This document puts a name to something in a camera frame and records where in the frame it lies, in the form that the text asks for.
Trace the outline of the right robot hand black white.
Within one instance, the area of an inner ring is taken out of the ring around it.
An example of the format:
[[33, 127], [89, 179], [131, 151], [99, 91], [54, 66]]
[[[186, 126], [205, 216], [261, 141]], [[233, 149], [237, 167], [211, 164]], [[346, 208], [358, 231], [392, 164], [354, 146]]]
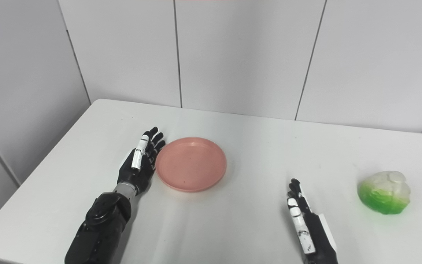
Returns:
[[295, 228], [305, 264], [337, 264], [337, 246], [325, 216], [312, 211], [300, 181], [288, 184], [286, 204]]

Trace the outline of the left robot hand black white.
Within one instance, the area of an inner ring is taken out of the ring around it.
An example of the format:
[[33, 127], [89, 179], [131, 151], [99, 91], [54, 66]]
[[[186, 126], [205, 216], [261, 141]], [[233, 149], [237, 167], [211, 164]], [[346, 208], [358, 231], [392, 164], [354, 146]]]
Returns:
[[136, 148], [131, 150], [119, 169], [117, 183], [132, 187], [135, 196], [148, 188], [156, 170], [159, 152], [166, 145], [163, 137], [164, 134], [156, 126], [144, 132]]

